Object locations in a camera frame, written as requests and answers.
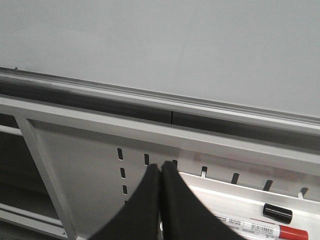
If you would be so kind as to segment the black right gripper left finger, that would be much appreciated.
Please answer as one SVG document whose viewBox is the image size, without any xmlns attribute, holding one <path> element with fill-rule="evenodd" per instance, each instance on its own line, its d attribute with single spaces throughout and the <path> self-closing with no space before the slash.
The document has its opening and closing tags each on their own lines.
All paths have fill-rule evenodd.
<svg viewBox="0 0 320 240">
<path fill-rule="evenodd" d="M 91 240 L 156 240 L 159 232 L 161 173 L 150 164 L 136 190 L 120 211 Z"/>
</svg>

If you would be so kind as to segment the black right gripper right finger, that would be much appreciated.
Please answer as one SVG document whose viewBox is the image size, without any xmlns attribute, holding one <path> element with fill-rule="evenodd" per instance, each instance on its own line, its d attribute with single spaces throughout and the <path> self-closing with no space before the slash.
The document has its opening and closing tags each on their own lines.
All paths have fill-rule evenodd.
<svg viewBox="0 0 320 240">
<path fill-rule="evenodd" d="M 171 161 L 161 166 L 160 216 L 165 240 L 242 240 L 186 185 Z"/>
</svg>

